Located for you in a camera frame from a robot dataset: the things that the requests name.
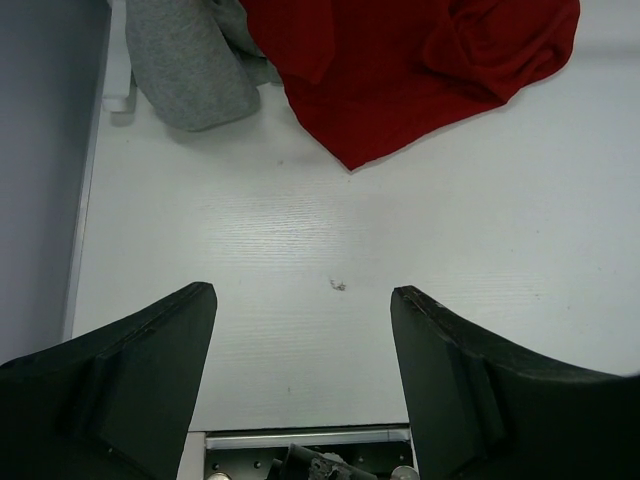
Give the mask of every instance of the small speck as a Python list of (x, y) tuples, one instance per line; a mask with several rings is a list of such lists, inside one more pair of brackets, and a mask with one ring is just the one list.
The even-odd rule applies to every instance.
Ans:
[(338, 283), (335, 280), (329, 280), (329, 283), (331, 284), (331, 288), (338, 292), (344, 292), (347, 289), (347, 286), (344, 284), (344, 282)]

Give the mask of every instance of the red towel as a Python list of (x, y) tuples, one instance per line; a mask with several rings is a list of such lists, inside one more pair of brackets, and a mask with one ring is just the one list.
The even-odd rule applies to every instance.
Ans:
[(300, 124), (347, 168), (557, 72), (578, 0), (241, 0)]

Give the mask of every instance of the gray towel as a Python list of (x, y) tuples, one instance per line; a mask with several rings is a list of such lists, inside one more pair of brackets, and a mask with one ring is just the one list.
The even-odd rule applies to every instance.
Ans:
[(246, 117), (260, 107), (255, 85), (277, 81), (238, 0), (127, 0), (126, 35), (136, 83), (178, 129)]

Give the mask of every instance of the wall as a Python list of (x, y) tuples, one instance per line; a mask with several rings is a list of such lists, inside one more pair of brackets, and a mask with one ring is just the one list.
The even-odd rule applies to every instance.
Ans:
[(0, 2), (0, 363), (62, 335), (108, 18), (104, 0)]

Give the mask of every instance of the white tabletop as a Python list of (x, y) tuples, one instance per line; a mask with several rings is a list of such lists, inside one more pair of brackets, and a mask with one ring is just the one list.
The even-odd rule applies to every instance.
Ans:
[(559, 75), (354, 174), (274, 86), (199, 134), (142, 95), (130, 125), (103, 112), (74, 336), (213, 283), (192, 430), (406, 422), (406, 284), (540, 353), (640, 370), (640, 8), (613, 3), (583, 2)]

